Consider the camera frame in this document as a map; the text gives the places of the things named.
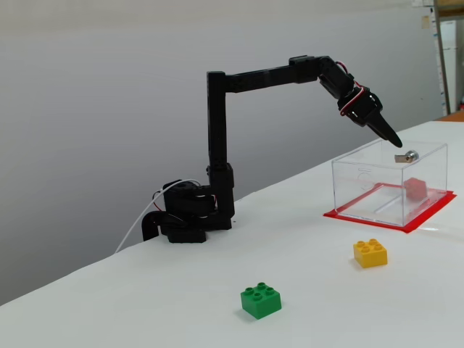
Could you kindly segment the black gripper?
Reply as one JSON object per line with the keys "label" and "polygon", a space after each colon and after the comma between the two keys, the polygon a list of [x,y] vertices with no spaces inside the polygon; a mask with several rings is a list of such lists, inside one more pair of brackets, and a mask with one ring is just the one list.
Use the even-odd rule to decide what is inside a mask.
{"label": "black gripper", "polygon": [[369,127],[383,140],[402,148],[401,139],[381,116],[383,105],[369,88],[354,87],[349,94],[337,101],[337,105],[341,116],[348,117],[360,127]]}

